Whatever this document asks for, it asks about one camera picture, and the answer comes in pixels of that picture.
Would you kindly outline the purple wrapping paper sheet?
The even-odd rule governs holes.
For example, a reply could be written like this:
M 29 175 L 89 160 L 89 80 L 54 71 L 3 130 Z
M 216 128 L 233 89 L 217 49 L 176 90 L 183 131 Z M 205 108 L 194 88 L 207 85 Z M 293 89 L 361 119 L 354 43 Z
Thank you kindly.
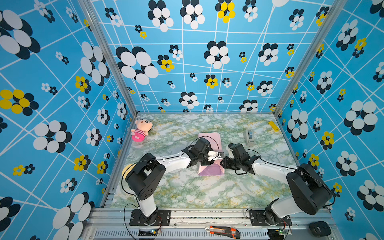
M 204 138 L 210 142 L 211 151 L 223 152 L 221 135 L 219 133 L 200 133 L 198 137 Z M 225 169 L 220 165 L 220 162 L 224 157 L 218 157 L 217 154 L 212 155 L 213 163 L 211 165 L 200 164 L 198 174 L 199 176 L 222 176 L 225 173 Z

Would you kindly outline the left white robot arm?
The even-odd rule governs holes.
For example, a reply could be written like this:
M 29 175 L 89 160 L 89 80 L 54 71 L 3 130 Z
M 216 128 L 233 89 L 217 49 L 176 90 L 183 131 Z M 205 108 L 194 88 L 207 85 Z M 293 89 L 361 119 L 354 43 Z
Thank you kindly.
M 153 194 L 163 176 L 167 173 L 187 169 L 197 164 L 210 166 L 223 158 L 224 153 L 214 150 L 205 136 L 197 138 L 179 153 L 156 157 L 145 154 L 138 162 L 126 166 L 122 173 L 122 183 L 126 183 L 128 195 L 135 196 L 141 214 L 145 218 L 153 216 L 158 207 Z

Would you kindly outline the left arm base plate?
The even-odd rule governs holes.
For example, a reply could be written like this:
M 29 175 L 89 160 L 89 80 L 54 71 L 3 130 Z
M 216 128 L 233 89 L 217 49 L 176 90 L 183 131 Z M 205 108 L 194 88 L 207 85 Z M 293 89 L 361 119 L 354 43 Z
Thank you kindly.
M 130 226 L 169 226 L 171 220 L 170 210 L 155 210 L 146 217 L 141 210 L 135 209 L 131 212 Z

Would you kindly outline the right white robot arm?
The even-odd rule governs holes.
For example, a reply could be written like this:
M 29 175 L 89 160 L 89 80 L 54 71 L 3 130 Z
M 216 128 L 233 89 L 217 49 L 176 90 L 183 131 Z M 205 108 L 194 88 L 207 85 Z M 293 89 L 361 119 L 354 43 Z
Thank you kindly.
M 264 215 L 270 225 L 296 213 L 315 215 L 334 197 L 310 165 L 278 164 L 264 160 L 257 151 L 250 156 L 249 151 L 241 144 L 229 144 L 229 156 L 223 158 L 221 166 L 243 174 L 266 176 L 289 186 L 291 195 L 276 199 L 265 208 Z

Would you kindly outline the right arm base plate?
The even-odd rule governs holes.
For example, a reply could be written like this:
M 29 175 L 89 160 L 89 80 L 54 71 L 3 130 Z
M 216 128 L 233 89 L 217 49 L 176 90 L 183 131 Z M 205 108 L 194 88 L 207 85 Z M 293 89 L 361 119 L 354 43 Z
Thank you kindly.
M 247 210 L 247 218 L 253 227 L 291 227 L 292 221 L 289 216 L 279 218 L 271 211 Z

